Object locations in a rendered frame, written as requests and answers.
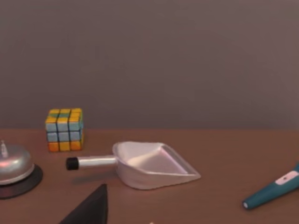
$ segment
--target dustpan handle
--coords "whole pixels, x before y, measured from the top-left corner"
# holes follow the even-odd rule
[[[66,159],[66,169],[77,170],[82,168],[107,167],[115,165],[116,162],[114,155],[70,157]]]

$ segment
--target white dustpan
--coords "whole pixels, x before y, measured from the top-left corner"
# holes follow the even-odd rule
[[[197,180],[200,174],[164,143],[120,142],[113,155],[66,160],[68,170],[116,166],[120,179],[135,189],[155,189]]]

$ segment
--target black object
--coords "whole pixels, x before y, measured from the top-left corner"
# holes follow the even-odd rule
[[[36,187],[43,179],[43,171],[35,165],[32,173],[16,183],[0,186],[0,200],[9,199],[27,193]]]
[[[107,224],[107,185],[102,184],[59,224]]]
[[[79,161],[77,157],[71,157],[66,159],[66,169],[76,170],[79,169]]]

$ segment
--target digital thermometer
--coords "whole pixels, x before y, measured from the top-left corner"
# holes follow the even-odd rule
[[[299,188],[299,163],[294,170],[245,199],[242,205],[246,209],[254,209],[296,188]]]

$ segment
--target black bell base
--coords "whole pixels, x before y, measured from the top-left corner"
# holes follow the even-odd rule
[[[43,171],[35,165],[32,173],[24,180],[8,185],[0,185],[0,200],[14,198],[23,195],[35,188],[43,179]]]

